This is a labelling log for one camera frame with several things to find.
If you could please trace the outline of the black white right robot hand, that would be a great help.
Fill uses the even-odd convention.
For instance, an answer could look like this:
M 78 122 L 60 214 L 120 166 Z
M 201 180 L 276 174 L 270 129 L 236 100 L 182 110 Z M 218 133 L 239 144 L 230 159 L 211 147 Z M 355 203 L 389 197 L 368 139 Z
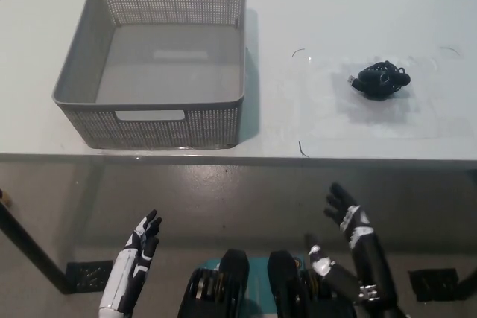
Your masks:
M 369 311 L 397 306 L 398 296 L 385 257 L 366 211 L 344 187 L 334 182 L 324 214 L 337 224 L 350 248 L 356 274 L 332 259 L 313 234 L 304 236 L 313 271 L 332 289 Z

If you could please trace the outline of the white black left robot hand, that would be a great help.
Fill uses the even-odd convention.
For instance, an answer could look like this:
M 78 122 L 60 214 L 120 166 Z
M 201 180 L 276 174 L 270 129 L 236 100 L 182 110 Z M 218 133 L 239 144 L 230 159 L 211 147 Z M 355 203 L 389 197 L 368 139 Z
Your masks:
M 104 288 L 98 317 L 131 317 L 154 254 L 162 218 L 154 209 L 145 215 L 119 252 Z

